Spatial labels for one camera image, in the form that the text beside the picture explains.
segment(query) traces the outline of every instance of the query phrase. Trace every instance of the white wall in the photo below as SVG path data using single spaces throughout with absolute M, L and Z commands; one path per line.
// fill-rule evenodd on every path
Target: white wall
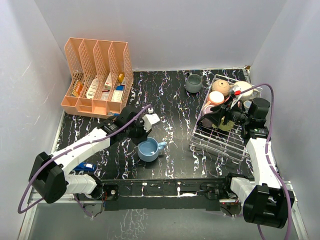
M 135 70 L 251 65 L 286 0 L 35 0 L 69 37 L 129 42 Z
M 272 149 L 310 239 L 320 235 L 319 23 L 319 1 L 288 0 L 251 67 L 254 84 L 274 88 Z
M 35 157 L 51 151 L 70 73 L 34 1 L 0 2 L 0 238 L 11 240 Z

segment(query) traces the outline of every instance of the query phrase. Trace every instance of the gray floor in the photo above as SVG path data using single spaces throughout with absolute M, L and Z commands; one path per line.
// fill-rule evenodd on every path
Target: gray floor
M 93 221 L 77 204 L 39 204 L 29 240 L 259 240 L 257 225 L 242 217 L 201 209 L 120 210 L 103 212 Z M 283 229 L 262 227 L 266 239 L 283 240 Z M 291 240 L 298 236 L 293 229 Z

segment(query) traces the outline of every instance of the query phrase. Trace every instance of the white wire dish rack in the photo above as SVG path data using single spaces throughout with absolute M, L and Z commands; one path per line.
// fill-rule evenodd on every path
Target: white wire dish rack
M 216 80 L 226 80 L 230 85 L 238 82 L 236 79 L 218 74 L 214 76 L 212 84 Z M 258 97 L 260 97 L 262 88 L 257 87 L 257 90 L 259 91 Z M 206 95 L 202 107 L 205 106 L 209 93 L 210 90 Z M 218 128 L 208 128 L 195 124 L 190 146 L 194 147 L 195 150 L 205 150 L 208 153 L 225 156 L 231 159 L 233 163 L 240 164 L 244 159 L 249 157 L 244 140 L 241 137 L 241 130 L 242 127 L 237 124 L 234 124 L 230 131 L 222 131 Z

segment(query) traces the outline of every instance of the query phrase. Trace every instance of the blue mug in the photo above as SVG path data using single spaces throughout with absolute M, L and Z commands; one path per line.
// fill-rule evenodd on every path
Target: blue mug
M 167 146 L 165 141 L 158 143 L 152 137 L 148 137 L 147 141 L 143 141 L 138 145 L 138 156 L 145 162 L 152 162 L 157 159 L 160 151 Z

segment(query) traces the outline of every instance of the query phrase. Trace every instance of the marble countertop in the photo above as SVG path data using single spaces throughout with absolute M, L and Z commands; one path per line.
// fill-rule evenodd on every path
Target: marble countertop
M 188 72 L 203 78 L 203 88 L 197 94 L 188 93 L 184 87 Z M 246 80 L 242 69 L 135 72 L 127 104 L 138 109 L 153 105 L 161 122 L 149 136 L 158 142 L 166 141 L 167 148 L 162 156 L 147 163 L 139 159 L 137 146 L 129 138 L 124 139 L 87 159 L 86 162 L 97 165 L 94 174 L 102 180 L 217 178 L 228 173 L 252 176 L 249 158 L 235 164 L 227 157 L 194 151 L 190 147 L 192 130 L 215 74 Z M 87 135 L 102 121 L 65 113 L 56 150 Z

